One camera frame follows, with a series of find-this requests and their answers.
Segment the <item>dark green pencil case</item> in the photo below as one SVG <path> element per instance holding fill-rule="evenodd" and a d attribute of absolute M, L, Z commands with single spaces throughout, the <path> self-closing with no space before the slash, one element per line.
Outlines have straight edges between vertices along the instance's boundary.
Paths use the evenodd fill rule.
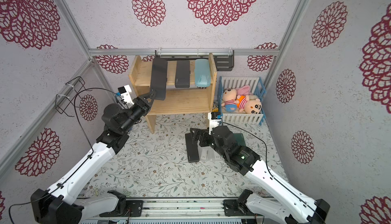
<path fill-rule="evenodd" d="M 237 147 L 246 146 L 245 139 L 242 133 L 234 133 L 235 145 Z"/>

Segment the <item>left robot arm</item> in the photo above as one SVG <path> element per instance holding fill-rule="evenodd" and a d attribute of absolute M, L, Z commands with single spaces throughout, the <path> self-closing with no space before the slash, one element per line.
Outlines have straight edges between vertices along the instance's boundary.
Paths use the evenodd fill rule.
<path fill-rule="evenodd" d="M 35 221 L 40 224 L 78 224 L 101 214 L 126 214 L 126 196 L 115 190 L 78 201 L 83 187 L 110 159 L 119 153 L 129 139 L 128 132 L 146 116 L 156 98 L 156 92 L 140 95 L 128 109 L 117 103 L 103 112 L 104 131 L 91 150 L 60 180 L 47 190 L 38 189 L 31 196 Z"/>

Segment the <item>light teal case top shelf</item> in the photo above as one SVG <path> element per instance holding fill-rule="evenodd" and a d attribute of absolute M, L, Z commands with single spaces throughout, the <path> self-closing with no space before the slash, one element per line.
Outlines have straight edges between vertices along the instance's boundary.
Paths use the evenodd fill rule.
<path fill-rule="evenodd" d="M 210 66 L 208 59 L 197 59 L 194 62 L 194 84 L 206 88 L 211 84 Z"/>

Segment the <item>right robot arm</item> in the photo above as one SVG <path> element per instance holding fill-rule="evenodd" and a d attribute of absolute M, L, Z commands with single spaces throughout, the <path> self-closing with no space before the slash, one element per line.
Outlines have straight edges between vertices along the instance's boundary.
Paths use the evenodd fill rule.
<path fill-rule="evenodd" d="M 270 200 L 251 190 L 244 190 L 236 200 L 242 214 L 260 214 L 280 224 L 325 223 L 329 203 L 323 199 L 315 200 L 285 181 L 255 151 L 238 144 L 227 126 L 215 127 L 211 132 L 192 128 L 190 135 L 193 142 L 201 147 L 211 147 L 234 172 L 274 197 Z"/>

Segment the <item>black pencil case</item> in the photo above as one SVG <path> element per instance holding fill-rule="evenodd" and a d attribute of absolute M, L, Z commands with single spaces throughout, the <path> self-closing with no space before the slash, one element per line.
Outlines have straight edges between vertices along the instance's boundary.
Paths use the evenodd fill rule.
<path fill-rule="evenodd" d="M 175 88 L 190 87 L 190 60 L 177 61 Z"/>
<path fill-rule="evenodd" d="M 150 91 L 155 100 L 165 100 L 167 89 L 168 61 L 156 56 L 152 62 Z"/>
<path fill-rule="evenodd" d="M 198 151 L 198 144 L 197 141 L 195 141 L 192 138 L 191 133 L 185 134 L 185 142 L 186 142 L 186 152 L 187 152 L 187 159 L 189 163 L 197 163 L 200 161 L 199 157 L 199 151 Z"/>

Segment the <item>clear pencil case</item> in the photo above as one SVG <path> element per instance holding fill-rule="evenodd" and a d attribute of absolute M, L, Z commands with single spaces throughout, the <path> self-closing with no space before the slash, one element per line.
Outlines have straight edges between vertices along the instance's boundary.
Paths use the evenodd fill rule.
<path fill-rule="evenodd" d="M 208 159 L 213 162 L 219 162 L 222 160 L 222 157 L 213 149 L 210 149 L 208 150 Z"/>
<path fill-rule="evenodd" d="M 210 159 L 209 149 L 210 149 L 209 146 L 208 147 L 201 147 L 201 146 L 198 147 L 200 161 L 208 161 Z"/>

